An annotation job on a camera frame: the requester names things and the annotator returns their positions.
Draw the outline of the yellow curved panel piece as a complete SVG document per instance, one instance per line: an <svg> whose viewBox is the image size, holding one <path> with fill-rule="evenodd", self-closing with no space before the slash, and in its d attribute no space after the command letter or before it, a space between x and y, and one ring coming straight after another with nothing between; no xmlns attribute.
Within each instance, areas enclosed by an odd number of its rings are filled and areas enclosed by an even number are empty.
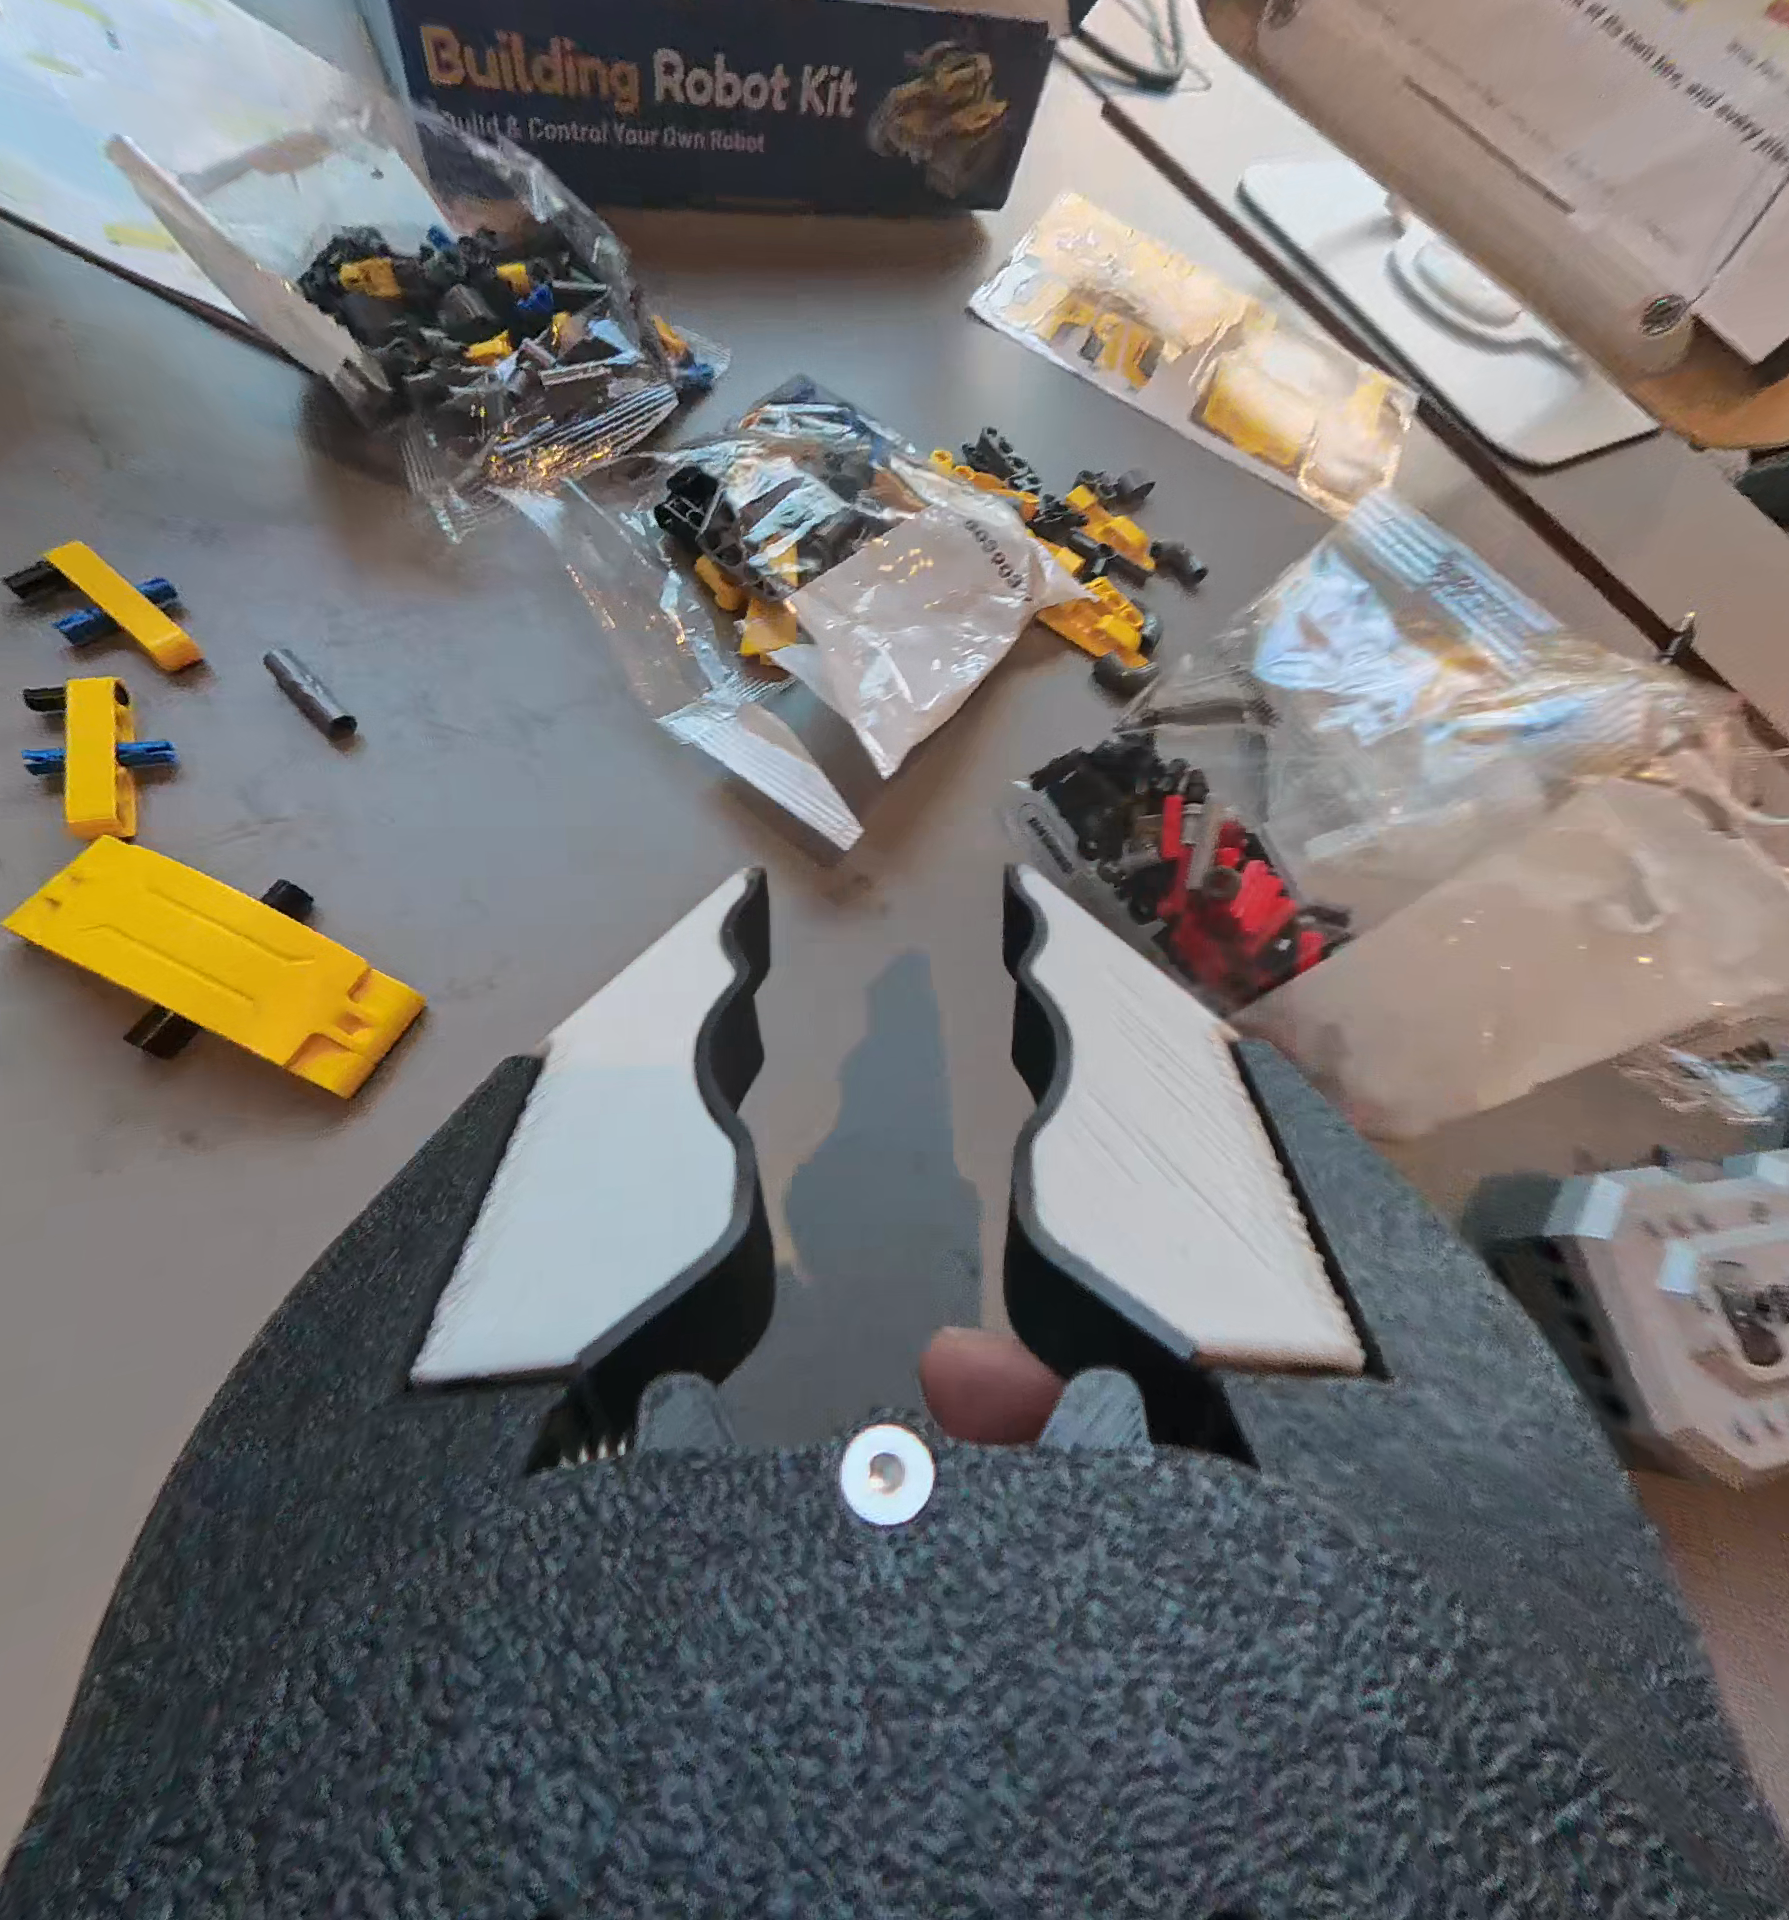
<svg viewBox="0 0 1789 1920"><path fill-rule="evenodd" d="M86 843L0 929L342 1099L427 1009L307 922L114 836Z"/></svg>

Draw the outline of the yellow black sticker sheet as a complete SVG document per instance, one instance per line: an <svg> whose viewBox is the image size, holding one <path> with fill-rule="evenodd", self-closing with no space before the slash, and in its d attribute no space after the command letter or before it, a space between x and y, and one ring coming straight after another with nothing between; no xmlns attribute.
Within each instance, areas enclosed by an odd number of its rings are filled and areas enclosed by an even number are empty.
<svg viewBox="0 0 1789 1920"><path fill-rule="evenodd" d="M1416 415L1401 380L1075 191L971 315L1329 517L1391 486Z"/></svg>

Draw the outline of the short yellow beam with pins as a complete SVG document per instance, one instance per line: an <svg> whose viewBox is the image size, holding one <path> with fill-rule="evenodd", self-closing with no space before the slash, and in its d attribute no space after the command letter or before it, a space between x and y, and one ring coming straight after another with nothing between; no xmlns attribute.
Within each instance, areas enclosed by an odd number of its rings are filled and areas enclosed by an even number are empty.
<svg viewBox="0 0 1789 1920"><path fill-rule="evenodd" d="M86 540L47 548L6 574L0 586L24 609L62 606L49 620L73 651L124 640L168 677L207 663L200 645L173 617L178 589L162 576L126 579Z"/></svg>

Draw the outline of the white grey control block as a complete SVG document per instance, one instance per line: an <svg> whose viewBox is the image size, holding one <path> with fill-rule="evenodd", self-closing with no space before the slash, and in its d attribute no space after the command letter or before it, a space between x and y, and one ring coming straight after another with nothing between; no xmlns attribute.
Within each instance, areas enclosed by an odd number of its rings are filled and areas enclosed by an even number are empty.
<svg viewBox="0 0 1789 1920"><path fill-rule="evenodd" d="M1626 1466L1736 1491L1789 1474L1789 1146L1491 1177L1463 1230Z"/></svg>

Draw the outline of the white flat stand base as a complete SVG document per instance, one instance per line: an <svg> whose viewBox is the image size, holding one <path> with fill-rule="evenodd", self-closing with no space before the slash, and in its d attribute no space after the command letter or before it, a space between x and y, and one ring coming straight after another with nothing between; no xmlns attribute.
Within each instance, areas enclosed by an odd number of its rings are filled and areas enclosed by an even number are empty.
<svg viewBox="0 0 1789 1920"><path fill-rule="evenodd" d="M1424 394L1522 469L1561 469L1658 421L1519 295L1346 160L1254 165L1244 212Z"/></svg>

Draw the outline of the instruction booklet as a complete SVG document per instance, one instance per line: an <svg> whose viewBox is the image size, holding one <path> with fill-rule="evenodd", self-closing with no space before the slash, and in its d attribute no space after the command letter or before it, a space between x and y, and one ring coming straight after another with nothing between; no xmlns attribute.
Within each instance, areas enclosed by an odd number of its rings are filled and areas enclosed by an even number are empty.
<svg viewBox="0 0 1789 1920"><path fill-rule="evenodd" d="M199 171L383 85L362 6L0 3L0 219L246 332L110 142Z"/></svg>

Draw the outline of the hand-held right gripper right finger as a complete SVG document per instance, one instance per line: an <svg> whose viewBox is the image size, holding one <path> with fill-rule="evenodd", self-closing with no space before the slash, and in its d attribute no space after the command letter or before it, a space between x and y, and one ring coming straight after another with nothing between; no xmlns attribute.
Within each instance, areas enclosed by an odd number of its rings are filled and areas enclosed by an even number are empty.
<svg viewBox="0 0 1789 1920"><path fill-rule="evenodd" d="M1368 1379L1372 1348L1229 1023L1034 869L1002 873L1002 1303L1064 1379L1188 1406L1225 1375Z"/></svg>

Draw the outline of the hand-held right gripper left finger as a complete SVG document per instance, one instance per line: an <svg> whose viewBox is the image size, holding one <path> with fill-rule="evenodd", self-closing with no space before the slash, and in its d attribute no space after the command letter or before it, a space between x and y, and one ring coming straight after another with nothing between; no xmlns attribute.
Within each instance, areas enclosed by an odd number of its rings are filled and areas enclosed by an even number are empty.
<svg viewBox="0 0 1789 1920"><path fill-rule="evenodd" d="M753 1352L774 1303L758 1146L772 918L739 869L585 997L533 1070L406 1368L420 1394L561 1386L633 1426L668 1376Z"/></svg>

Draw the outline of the clear bag black red parts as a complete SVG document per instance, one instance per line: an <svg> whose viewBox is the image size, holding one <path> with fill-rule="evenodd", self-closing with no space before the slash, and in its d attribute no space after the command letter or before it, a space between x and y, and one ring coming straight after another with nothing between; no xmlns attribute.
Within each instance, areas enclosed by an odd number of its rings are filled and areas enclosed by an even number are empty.
<svg viewBox="0 0 1789 1920"><path fill-rule="evenodd" d="M1024 862L1388 1141L1615 1070L1789 1115L1789 745L1370 496L1112 730Z"/></svg>

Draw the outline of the clear bag of mixed parts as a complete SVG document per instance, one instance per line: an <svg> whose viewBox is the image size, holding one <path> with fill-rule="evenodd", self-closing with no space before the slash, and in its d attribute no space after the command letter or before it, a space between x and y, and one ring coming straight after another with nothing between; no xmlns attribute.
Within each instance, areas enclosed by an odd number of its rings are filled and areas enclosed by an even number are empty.
<svg viewBox="0 0 1789 1920"><path fill-rule="evenodd" d="M642 712L833 857L1024 630L1076 602L1013 496L808 378L502 502Z"/></svg>

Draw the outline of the blue robot kit box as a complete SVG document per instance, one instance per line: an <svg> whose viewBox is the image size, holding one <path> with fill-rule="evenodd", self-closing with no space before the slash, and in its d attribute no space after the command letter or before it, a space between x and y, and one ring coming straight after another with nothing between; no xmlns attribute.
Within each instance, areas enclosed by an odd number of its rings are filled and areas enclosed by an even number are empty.
<svg viewBox="0 0 1789 1920"><path fill-rule="evenodd" d="M590 207L956 217L1008 201L1070 6L377 3L390 82Z"/></svg>

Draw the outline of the clear bag of dark parts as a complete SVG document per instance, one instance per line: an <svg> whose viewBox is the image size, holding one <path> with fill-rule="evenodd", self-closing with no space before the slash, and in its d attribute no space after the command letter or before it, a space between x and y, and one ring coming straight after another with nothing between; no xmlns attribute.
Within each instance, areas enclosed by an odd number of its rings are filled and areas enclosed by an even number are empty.
<svg viewBox="0 0 1789 1920"><path fill-rule="evenodd" d="M565 184L430 109L365 96L236 150L105 153L233 315L387 436L450 538L499 491L630 454L730 368Z"/></svg>

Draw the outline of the grey tube connector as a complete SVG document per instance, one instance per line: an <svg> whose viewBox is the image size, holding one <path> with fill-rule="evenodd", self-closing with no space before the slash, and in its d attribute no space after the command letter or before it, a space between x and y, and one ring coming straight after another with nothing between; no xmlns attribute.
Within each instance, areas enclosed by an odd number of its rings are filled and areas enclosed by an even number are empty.
<svg viewBox="0 0 1789 1920"><path fill-rule="evenodd" d="M346 745L357 735L357 718L347 702L292 651L265 651L264 669L329 745Z"/></svg>

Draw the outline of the pile of loose toy parts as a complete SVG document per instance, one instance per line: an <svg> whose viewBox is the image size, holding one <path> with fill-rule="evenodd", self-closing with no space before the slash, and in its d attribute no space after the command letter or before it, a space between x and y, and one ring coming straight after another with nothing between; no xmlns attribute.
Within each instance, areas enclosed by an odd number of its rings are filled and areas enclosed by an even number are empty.
<svg viewBox="0 0 1789 1920"><path fill-rule="evenodd" d="M1192 547L1146 528L1153 480L1145 469L1076 469L1068 490L1052 490L998 430L957 449L935 446L927 462L1002 496L1073 579L1076 598L1043 609L1034 620L1089 658L1096 684L1122 699L1153 684L1163 620L1145 594L1153 581L1195 591L1207 567Z"/></svg>

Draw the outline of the long yellow beam with pins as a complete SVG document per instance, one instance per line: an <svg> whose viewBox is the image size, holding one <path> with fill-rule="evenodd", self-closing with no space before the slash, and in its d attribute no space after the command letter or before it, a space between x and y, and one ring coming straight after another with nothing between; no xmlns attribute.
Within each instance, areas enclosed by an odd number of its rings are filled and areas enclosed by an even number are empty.
<svg viewBox="0 0 1789 1920"><path fill-rule="evenodd" d="M24 710L57 724L57 745L24 750L24 771L60 789L62 823L76 842L140 833L140 775L171 775L182 751L137 731L137 710L120 677L69 677L21 692Z"/></svg>

